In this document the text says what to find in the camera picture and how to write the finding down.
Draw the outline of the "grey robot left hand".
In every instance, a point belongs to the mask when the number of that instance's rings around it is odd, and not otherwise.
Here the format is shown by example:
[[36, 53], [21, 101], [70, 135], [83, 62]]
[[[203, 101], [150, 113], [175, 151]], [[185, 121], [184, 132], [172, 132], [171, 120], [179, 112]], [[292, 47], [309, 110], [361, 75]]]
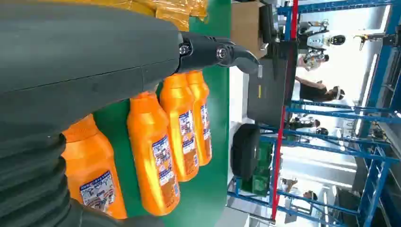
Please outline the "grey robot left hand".
[[219, 65], [257, 72], [227, 38], [90, 4], [0, 3], [0, 224], [3, 227], [161, 227], [117, 220], [70, 197], [62, 132], [168, 76]]

